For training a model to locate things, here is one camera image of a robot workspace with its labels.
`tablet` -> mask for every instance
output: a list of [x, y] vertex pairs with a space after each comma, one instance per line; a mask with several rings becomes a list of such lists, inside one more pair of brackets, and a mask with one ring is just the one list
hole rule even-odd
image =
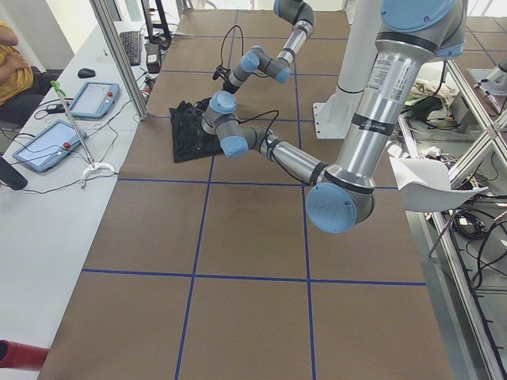
[[69, 109], [74, 117], [101, 119], [111, 109], [119, 93], [120, 86], [117, 83], [87, 82]]
[[81, 142], [69, 123], [56, 120], [13, 153], [13, 157], [37, 172], [44, 172], [65, 158]]

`robotic arm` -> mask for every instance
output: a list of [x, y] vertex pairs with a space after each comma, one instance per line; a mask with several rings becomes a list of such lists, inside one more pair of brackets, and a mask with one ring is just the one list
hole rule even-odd
[[[294, 11], [295, 4], [299, 4], [301, 12]], [[292, 62], [291, 51], [299, 50], [301, 39], [306, 39], [302, 33], [310, 34], [297, 28], [298, 23], [309, 22], [308, 18], [313, 20], [313, 14], [310, 17], [308, 12], [304, 13], [306, 19], [301, 19], [308, 8], [296, 0], [276, 1], [275, 13], [294, 22], [296, 30], [276, 61], [265, 65], [263, 60], [261, 65], [259, 57], [265, 58], [261, 49], [254, 51], [256, 47], [243, 59], [248, 56], [256, 63], [255, 55], [259, 58], [256, 68], [264, 69], [274, 78], [280, 75], [284, 69], [271, 71], [269, 67], [273, 62], [280, 66]], [[227, 92], [229, 85], [224, 85], [225, 91], [219, 91], [210, 101], [203, 130], [218, 135], [226, 156], [236, 158], [248, 149], [257, 150], [313, 186], [306, 199], [311, 221], [328, 233], [345, 232], [373, 212], [372, 175], [422, 64], [461, 54], [466, 10], [467, 0], [383, 0], [383, 27], [375, 42], [378, 55], [335, 163], [328, 165], [319, 161], [265, 128], [240, 125], [234, 114], [236, 100]], [[229, 73], [229, 82], [235, 89], [244, 82], [242, 78], [246, 80], [250, 75], [244, 74], [246, 66], [240, 63], [239, 68]]]
[[262, 46], [255, 45], [241, 57], [233, 70], [217, 67], [213, 79], [222, 77], [223, 89], [228, 93], [238, 91], [256, 70], [280, 83], [285, 83], [291, 75], [290, 65], [295, 55], [314, 31], [314, 12], [303, 0], [276, 0], [273, 10], [278, 17], [294, 25], [294, 31], [276, 59], [267, 55]]

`yellow shirt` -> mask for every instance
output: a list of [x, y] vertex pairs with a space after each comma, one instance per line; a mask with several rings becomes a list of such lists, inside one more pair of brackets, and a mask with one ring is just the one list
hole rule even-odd
[[[0, 27], [9, 26], [0, 20]], [[0, 45], [0, 66], [2, 66], [6, 62], [7, 55], [11, 53], [19, 53], [14, 47]], [[3, 105], [7, 100], [9, 100], [14, 95], [19, 94], [21, 91], [29, 89], [33, 84], [33, 72], [30, 67], [25, 67], [24, 69], [16, 70], [14, 74], [12, 74], [7, 82], [3, 85], [0, 85], [0, 105]]]

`blue joint cap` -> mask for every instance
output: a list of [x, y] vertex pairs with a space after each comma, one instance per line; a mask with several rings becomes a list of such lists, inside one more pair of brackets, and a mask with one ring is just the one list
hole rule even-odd
[[280, 83], [285, 83], [290, 76], [291, 76], [291, 68], [285, 67], [280, 73], [278, 73], [275, 79]]
[[280, 0], [275, 0], [273, 4], [273, 12], [280, 17]]
[[227, 136], [220, 141], [220, 147], [227, 158], [239, 158], [248, 152], [248, 143], [241, 136]]
[[209, 106], [213, 111], [227, 115], [236, 110], [236, 98], [227, 91], [217, 91], [209, 101]]
[[249, 51], [241, 57], [239, 64], [246, 73], [253, 73], [259, 67], [259, 57]]
[[322, 231], [339, 234], [356, 224], [356, 205], [343, 188], [322, 182], [314, 186], [306, 199], [310, 220]]
[[463, 54], [463, 49], [465, 48], [465, 43], [462, 42], [461, 44], [457, 44], [450, 47], [445, 47], [443, 49], [440, 49], [436, 56], [439, 58], [456, 58]]
[[383, 0], [383, 23], [395, 32], [416, 32], [436, 24], [449, 13], [456, 0]]
[[252, 48], [253, 49], [259, 49], [263, 53], [266, 53], [266, 50], [261, 45], [254, 45]]

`keyboard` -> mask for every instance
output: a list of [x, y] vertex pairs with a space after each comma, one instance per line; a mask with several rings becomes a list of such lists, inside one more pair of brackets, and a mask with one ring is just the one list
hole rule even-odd
[[120, 41], [127, 53], [130, 66], [141, 64], [141, 33], [139, 30], [120, 33]]

